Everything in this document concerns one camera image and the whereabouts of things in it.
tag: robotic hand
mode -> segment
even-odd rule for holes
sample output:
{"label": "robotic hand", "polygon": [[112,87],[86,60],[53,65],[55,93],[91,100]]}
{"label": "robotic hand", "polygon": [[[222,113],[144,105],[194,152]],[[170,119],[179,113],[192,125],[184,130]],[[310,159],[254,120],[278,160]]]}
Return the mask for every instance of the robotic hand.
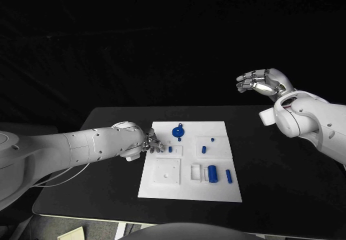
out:
{"label": "robotic hand", "polygon": [[47,174],[115,156],[132,161],[148,150],[164,151],[154,129],[144,133],[127,121],[111,127],[42,136],[0,131],[0,210]]}
{"label": "robotic hand", "polygon": [[290,138],[307,139],[321,153],[346,165],[346,106],[294,89],[274,68],[251,71],[236,81],[241,93],[255,90],[275,102],[259,113],[264,125],[277,124]]}

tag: black curtain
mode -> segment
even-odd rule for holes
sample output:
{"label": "black curtain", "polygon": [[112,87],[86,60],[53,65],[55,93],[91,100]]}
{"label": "black curtain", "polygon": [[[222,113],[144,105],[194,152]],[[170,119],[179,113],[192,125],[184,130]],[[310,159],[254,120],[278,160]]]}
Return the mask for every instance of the black curtain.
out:
{"label": "black curtain", "polygon": [[1,2],[0,122],[68,132],[96,107],[269,105],[235,87],[264,68],[346,104],[343,2]]}

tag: hole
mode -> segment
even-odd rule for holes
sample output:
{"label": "hole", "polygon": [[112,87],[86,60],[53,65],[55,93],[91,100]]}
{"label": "hole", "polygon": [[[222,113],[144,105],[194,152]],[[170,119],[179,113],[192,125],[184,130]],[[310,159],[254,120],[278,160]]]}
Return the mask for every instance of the hole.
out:
{"label": "hole", "polygon": [[17,151],[20,147],[17,145],[11,145],[11,148]]}
{"label": "hole", "polygon": [[334,131],[331,131],[330,133],[329,133],[329,139],[331,139],[331,137],[336,135],[336,132]]}

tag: floor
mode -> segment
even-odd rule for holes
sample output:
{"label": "floor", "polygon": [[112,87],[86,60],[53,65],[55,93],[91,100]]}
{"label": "floor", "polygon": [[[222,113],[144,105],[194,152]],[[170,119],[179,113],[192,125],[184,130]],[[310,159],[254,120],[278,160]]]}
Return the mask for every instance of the floor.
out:
{"label": "floor", "polygon": [[[85,240],[114,240],[118,223],[34,215],[19,240],[56,240],[58,236],[82,227]],[[127,224],[124,235],[141,229],[140,224]]]}

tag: black table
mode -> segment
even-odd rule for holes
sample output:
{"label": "black table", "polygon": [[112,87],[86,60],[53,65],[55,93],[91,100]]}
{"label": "black table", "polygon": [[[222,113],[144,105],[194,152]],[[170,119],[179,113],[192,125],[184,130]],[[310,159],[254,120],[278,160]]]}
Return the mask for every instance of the black table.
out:
{"label": "black table", "polygon": [[258,113],[269,107],[104,107],[92,111],[81,128],[131,121],[147,130],[153,121],[225,121],[242,203],[137,198],[141,153],[131,162],[117,156],[92,163],[69,182],[45,188],[33,212],[150,224],[193,222],[248,233],[346,239],[344,173],[307,140],[285,137],[275,125],[262,125]]}

